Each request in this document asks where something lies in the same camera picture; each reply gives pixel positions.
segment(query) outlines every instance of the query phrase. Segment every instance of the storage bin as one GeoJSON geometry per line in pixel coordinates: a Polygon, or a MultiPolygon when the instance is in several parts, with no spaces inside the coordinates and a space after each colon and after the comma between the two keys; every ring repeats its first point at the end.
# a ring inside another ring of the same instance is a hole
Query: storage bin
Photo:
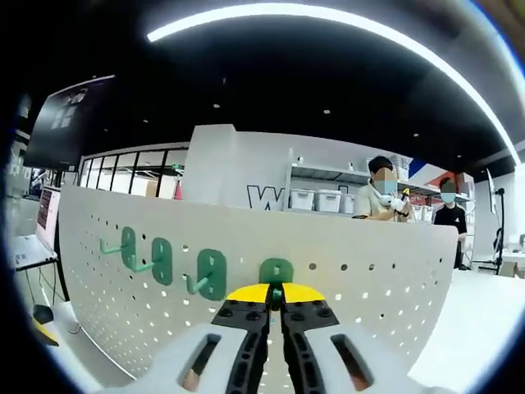
{"type": "Polygon", "coordinates": [[[423,207],[421,205],[414,205],[412,208],[413,208],[413,215],[414,215],[414,218],[416,219],[416,222],[421,222],[423,207]]]}
{"type": "Polygon", "coordinates": [[[355,195],[342,195],[340,211],[342,213],[354,213],[354,201],[355,195]]]}
{"type": "Polygon", "coordinates": [[[424,207],[422,218],[424,222],[432,223],[432,215],[434,214],[434,207],[424,207]]]}
{"type": "Polygon", "coordinates": [[[318,190],[316,193],[316,210],[320,212],[339,212],[342,194],[338,190],[318,190]]]}
{"type": "Polygon", "coordinates": [[[314,190],[292,189],[290,190],[291,208],[312,210],[314,190]]]}

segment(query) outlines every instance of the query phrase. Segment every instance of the desk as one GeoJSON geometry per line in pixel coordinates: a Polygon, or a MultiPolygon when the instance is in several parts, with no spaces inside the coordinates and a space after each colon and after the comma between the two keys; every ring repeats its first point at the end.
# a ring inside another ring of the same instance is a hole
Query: desk
{"type": "Polygon", "coordinates": [[[491,377],[514,344],[525,281],[454,270],[441,315],[409,377],[457,393],[491,377]]]}
{"type": "Polygon", "coordinates": [[[12,239],[10,248],[9,264],[15,271],[26,271],[37,267],[42,267],[47,264],[55,264],[58,272],[58,279],[62,287],[62,294],[65,301],[69,301],[69,293],[66,288],[66,279],[62,270],[62,262],[58,255],[46,248],[39,238],[33,234],[30,236],[15,236],[12,239]]]}

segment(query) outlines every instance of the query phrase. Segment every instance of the white wall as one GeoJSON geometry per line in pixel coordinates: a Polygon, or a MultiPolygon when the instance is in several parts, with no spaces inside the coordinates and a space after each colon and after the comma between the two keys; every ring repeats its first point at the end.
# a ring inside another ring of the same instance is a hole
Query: white wall
{"type": "MultiPolygon", "coordinates": [[[[516,200],[515,175],[507,174],[494,179],[494,186],[505,189],[505,237],[507,242],[509,236],[517,234],[520,219],[517,215],[518,201],[516,200]]],[[[496,207],[500,215],[500,197],[496,196],[496,207]]],[[[500,221],[496,215],[491,213],[489,202],[488,181],[476,184],[476,229],[474,237],[474,259],[484,259],[494,253],[492,242],[495,239],[495,232],[500,226],[500,221]]]]}

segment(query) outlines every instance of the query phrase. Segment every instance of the white pegboard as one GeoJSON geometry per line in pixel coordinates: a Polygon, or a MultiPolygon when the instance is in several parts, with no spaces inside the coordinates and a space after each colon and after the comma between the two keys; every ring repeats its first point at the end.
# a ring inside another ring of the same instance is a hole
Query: white pegboard
{"type": "MultiPolygon", "coordinates": [[[[227,293],[258,281],[269,258],[290,261],[294,282],[319,290],[341,322],[362,324],[402,356],[407,372],[436,324],[456,251],[453,227],[359,221],[149,199],[64,187],[60,242],[66,283],[84,329],[118,364],[138,377],[155,351],[196,323],[209,323],[221,301],[189,295],[183,273],[196,274],[200,250],[227,260],[227,293]],[[158,284],[151,270],[132,273],[120,253],[104,255],[132,227],[137,259],[149,262],[151,242],[173,249],[174,281],[158,284]]],[[[282,355],[278,314],[269,337],[262,390],[293,391],[282,355]]]]}

